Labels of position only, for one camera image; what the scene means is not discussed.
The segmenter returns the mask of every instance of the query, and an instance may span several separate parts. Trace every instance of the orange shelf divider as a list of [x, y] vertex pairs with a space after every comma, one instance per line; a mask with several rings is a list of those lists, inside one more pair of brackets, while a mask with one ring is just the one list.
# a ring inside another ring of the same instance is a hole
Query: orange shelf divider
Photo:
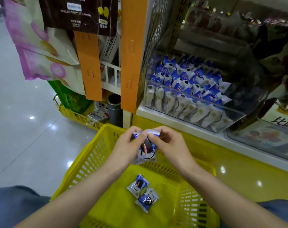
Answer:
[[86, 99], [102, 101], [99, 45], [97, 35], [74, 31]]
[[136, 112], [148, 0], [122, 0], [121, 108]]

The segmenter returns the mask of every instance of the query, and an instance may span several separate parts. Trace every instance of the glossy floor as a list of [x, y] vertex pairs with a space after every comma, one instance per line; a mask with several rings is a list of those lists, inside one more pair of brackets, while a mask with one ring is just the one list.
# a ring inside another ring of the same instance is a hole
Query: glossy floor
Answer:
[[26, 185], [52, 196], [96, 131], [63, 118], [46, 81], [25, 81], [0, 22], [0, 186]]

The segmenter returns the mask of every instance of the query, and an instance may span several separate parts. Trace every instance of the snack packet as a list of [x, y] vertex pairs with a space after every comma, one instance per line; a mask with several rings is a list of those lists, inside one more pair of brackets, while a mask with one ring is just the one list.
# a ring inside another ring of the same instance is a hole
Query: snack packet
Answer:
[[127, 189], [138, 199], [146, 192], [149, 185], [149, 181], [147, 181], [142, 174], [139, 174], [136, 180], [131, 183]]
[[[146, 130], [148, 133], [153, 133], [156, 136], [160, 136], [160, 132], [158, 130]], [[134, 132], [134, 138], [137, 138], [139, 134], [141, 134], [143, 131]], [[139, 165], [144, 162], [157, 162], [157, 157], [155, 155], [155, 151], [157, 149], [157, 146], [152, 143], [148, 138], [143, 142], [143, 144], [139, 148], [138, 156], [136, 157], [134, 161], [134, 165]]]
[[135, 201], [137, 205], [139, 205], [142, 210], [148, 214], [149, 208], [154, 204], [158, 199], [159, 195], [153, 188], [147, 188], [146, 193], [144, 193], [138, 200]]

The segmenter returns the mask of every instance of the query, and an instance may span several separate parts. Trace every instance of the hand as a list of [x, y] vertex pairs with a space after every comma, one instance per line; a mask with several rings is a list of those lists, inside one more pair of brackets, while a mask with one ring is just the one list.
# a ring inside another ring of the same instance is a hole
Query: hand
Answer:
[[105, 163], [111, 168], [117, 168], [117, 172], [120, 174], [134, 161], [141, 144], [147, 138], [148, 133], [143, 131], [143, 133], [131, 142], [134, 138], [133, 133], [137, 131], [141, 131], [141, 129], [136, 126], [132, 126], [126, 130], [115, 143], [112, 153]]
[[194, 158], [191, 156], [182, 134], [167, 127], [160, 126], [154, 130], [161, 130], [160, 138], [149, 133], [148, 138], [152, 141], [165, 157], [178, 170], [180, 175], [185, 178], [186, 174], [199, 167]]

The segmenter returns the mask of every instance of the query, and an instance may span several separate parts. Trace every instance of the brown snack package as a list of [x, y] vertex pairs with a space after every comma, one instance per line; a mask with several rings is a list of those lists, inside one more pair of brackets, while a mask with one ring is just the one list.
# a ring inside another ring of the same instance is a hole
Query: brown snack package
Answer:
[[39, 0], [44, 26], [114, 37], [118, 0]]

